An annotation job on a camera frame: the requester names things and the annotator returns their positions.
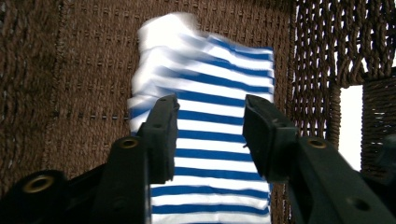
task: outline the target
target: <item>blue and white striped fabric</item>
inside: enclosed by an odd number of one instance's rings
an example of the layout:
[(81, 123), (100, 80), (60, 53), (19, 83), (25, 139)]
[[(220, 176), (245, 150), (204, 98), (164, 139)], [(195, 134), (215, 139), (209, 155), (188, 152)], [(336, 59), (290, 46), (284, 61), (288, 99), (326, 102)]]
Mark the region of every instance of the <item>blue and white striped fabric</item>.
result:
[(173, 181), (151, 186), (153, 223), (270, 223), (269, 185), (242, 136), (246, 94), (273, 100), (273, 51), (208, 35), (177, 34), (189, 50), (142, 51), (128, 102), (131, 131), (154, 102), (174, 92), (180, 104)]

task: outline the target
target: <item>dark wicker weave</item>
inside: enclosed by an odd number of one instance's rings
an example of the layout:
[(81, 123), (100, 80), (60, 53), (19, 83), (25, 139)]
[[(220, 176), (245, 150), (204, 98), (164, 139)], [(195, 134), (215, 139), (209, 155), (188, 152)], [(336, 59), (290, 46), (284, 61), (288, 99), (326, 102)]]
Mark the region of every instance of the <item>dark wicker weave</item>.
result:
[[(136, 32), (173, 11), (197, 15), (203, 31), (274, 47), (275, 102), (302, 135), (338, 145), (340, 89), (363, 84), (362, 171), (384, 174), (374, 159), (396, 133), (393, 0), (8, 0), (0, 2), (0, 196), (34, 171), (73, 177), (106, 160), (129, 133)], [(285, 187), (272, 198), (273, 222), (293, 222)]]

